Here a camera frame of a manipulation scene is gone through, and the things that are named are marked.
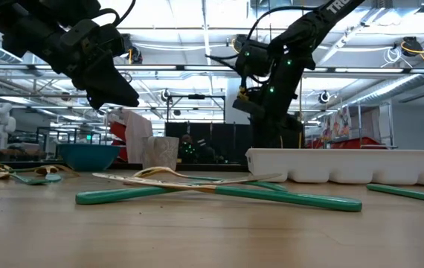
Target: ceiling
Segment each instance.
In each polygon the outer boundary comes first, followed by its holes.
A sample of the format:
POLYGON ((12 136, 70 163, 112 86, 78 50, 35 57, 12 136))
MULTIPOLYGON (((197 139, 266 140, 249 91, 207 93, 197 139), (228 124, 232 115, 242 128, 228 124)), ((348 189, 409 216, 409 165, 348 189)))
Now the ceiling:
MULTIPOLYGON (((137 0, 136 6, 130 15, 119 25, 121 33, 132 34, 132 41, 141 49, 144 65, 173 64, 173 65, 218 65, 208 62, 204 54, 210 49, 213 55, 228 56, 235 52, 228 44, 237 34, 247 34, 253 25, 256 14, 249 8, 246 0, 204 0, 205 18, 203 16, 202 1, 191 0, 137 0)), ((305 5, 317 1, 301 1, 305 5)), ((128 1, 101 0, 102 8, 113 8, 120 15, 128 8, 128 1)), ((367 13, 365 9, 359 9, 341 20, 328 34, 321 46, 313 54, 318 63, 328 53, 330 47, 339 41, 349 29, 357 26, 362 17, 367 13)), ((268 42, 270 38, 281 34, 291 23, 302 15, 301 11, 283 11, 273 13, 266 17, 260 24, 261 30, 254 33, 253 37, 268 42)), ((96 18, 98 24, 111 22, 110 15, 96 18)), ((388 49, 394 44, 399 45, 404 36, 415 36, 424 47, 424 13, 414 13, 404 18, 388 16, 371 26, 361 29, 355 36, 347 40, 347 43, 337 50, 328 60, 323 61, 319 67, 346 67, 346 68, 410 68, 410 66, 424 66, 421 57, 405 57, 395 60, 395 63, 387 63, 388 49)), ((24 63, 32 63, 32 57, 24 57, 24 63)), ((123 59, 116 59, 117 64, 126 64, 123 59)), ((0 71, 2 79, 8 79, 9 73, 0 71)), ((205 94, 225 96, 229 89, 228 76, 216 75, 191 75, 187 79, 180 77, 172 78, 167 75, 158 79, 147 78, 133 80, 131 85, 141 95, 141 106, 164 106, 161 101, 161 93, 168 89, 174 95, 205 94)), ((327 90, 333 97, 333 105, 343 103, 352 96, 363 92, 371 86, 385 80, 383 77, 308 77, 303 79, 301 104, 304 109, 326 109, 327 105, 318 102, 318 95, 327 90)), ((13 83, 25 88, 33 88, 33 80, 12 79, 13 83)), ((35 86, 38 90, 50 80, 38 80, 35 86)), ((41 94, 59 94, 60 92, 74 92, 76 89, 70 80, 54 80, 52 85, 47 85, 40 91, 41 94)), ((18 89, 3 88, 21 92, 18 89)), ((176 108, 181 107, 223 107, 224 101, 216 99, 214 103, 206 100, 181 100, 176 108)), ((35 103, 49 103, 55 105, 87 106, 86 99, 72 100, 68 103, 58 99, 41 98, 35 103)), ((291 108, 299 107, 299 99, 292 103, 291 108)), ((161 117, 151 112, 138 111, 145 117, 161 122, 165 117, 164 111, 159 111, 161 117)), ((185 119, 222 119, 222 111, 192 111, 182 113, 177 118, 185 119)), ((92 116, 87 119, 98 121, 99 117, 92 116)))

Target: table surface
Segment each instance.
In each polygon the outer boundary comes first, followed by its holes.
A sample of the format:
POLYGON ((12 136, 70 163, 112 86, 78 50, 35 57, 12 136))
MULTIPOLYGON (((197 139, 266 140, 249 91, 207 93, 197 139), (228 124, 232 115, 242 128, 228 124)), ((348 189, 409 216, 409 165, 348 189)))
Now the table surface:
POLYGON ((424 201, 363 185, 283 185, 361 199, 363 211, 192 191, 76 205, 79 191, 125 186, 88 174, 40 186, 0 180, 0 267, 424 267, 424 201))

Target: teal bowl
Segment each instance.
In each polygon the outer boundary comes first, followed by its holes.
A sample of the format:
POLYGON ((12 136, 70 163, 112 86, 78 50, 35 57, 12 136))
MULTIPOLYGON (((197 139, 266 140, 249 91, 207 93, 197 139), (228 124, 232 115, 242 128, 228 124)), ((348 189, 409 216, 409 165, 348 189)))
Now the teal bowl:
POLYGON ((63 161, 75 171, 98 172, 107 169, 120 153, 120 146, 98 144, 58 144, 63 161))

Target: wooden table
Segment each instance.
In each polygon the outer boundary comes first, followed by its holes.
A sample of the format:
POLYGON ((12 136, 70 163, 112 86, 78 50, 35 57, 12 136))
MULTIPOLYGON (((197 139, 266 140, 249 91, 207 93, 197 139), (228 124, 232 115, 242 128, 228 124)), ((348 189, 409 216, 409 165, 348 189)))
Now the wooden table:
POLYGON ((123 186, 87 174, 47 186, 0 180, 0 267, 424 268, 423 201, 362 185, 286 185, 358 198, 364 208, 328 211, 189 191, 75 205, 78 191, 123 186))

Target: white robot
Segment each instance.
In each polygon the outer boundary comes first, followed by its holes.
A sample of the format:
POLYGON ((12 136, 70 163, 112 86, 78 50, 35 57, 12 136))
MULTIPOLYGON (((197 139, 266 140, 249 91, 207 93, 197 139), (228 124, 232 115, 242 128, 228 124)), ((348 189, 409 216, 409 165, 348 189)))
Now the white robot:
POLYGON ((0 103, 0 150, 7 148, 8 133, 16 130, 16 119, 10 116, 12 104, 0 103))

